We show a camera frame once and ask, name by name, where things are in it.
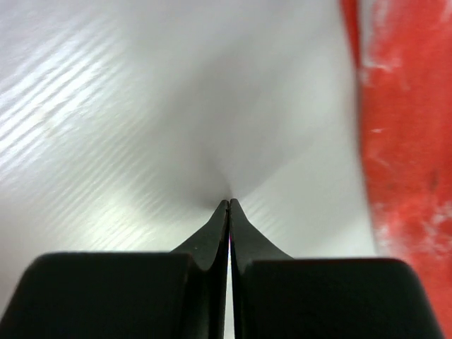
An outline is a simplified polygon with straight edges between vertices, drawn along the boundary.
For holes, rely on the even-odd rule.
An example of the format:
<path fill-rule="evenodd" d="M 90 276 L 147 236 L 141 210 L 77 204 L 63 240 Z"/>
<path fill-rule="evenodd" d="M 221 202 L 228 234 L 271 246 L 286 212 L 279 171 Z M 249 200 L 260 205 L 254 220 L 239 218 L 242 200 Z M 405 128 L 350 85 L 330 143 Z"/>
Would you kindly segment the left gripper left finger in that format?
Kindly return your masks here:
<path fill-rule="evenodd" d="M 25 270 L 2 338 L 222 338 L 227 201 L 169 252 L 59 252 Z"/>

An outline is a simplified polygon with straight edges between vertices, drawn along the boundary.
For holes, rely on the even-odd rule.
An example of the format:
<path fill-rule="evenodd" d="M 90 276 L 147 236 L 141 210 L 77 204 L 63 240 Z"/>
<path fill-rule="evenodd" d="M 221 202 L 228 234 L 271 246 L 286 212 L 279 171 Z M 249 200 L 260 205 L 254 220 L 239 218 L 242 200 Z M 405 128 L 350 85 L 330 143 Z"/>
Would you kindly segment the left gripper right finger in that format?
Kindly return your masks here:
<path fill-rule="evenodd" d="M 393 258 L 292 258 L 229 204 L 237 338 L 442 338 L 419 278 Z"/>

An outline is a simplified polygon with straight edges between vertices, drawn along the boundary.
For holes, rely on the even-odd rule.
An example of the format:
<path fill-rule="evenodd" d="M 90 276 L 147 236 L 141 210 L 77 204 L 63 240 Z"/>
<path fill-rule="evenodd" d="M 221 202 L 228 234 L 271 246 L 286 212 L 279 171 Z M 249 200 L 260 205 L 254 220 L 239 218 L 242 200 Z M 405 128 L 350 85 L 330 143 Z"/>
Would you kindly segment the orange white tie-dye trousers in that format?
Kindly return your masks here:
<path fill-rule="evenodd" d="M 409 263 L 451 337 L 451 2 L 342 1 L 378 249 Z"/>

